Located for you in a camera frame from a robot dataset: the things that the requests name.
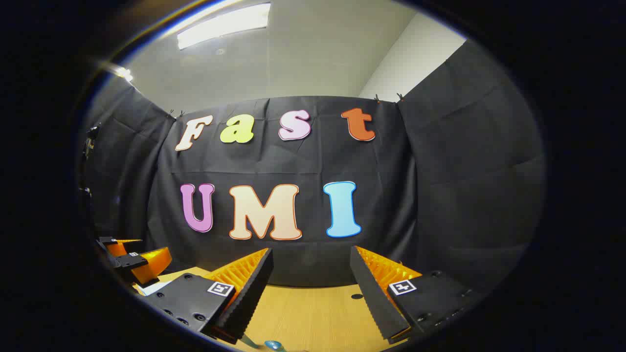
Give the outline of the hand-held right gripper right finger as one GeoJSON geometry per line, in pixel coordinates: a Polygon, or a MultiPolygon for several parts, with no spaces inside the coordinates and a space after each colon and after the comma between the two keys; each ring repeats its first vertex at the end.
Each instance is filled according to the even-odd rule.
{"type": "Polygon", "coordinates": [[[378,327],[391,345],[420,341],[476,306],[479,293],[441,270],[419,273],[353,246],[350,268],[378,327]]]}

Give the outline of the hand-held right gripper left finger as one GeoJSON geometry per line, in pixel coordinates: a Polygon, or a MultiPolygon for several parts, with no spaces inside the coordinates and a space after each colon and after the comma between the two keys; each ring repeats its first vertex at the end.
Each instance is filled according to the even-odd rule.
{"type": "Polygon", "coordinates": [[[235,345],[243,338],[274,267],[266,248],[208,276],[183,273],[145,302],[188,329],[235,345]]]}

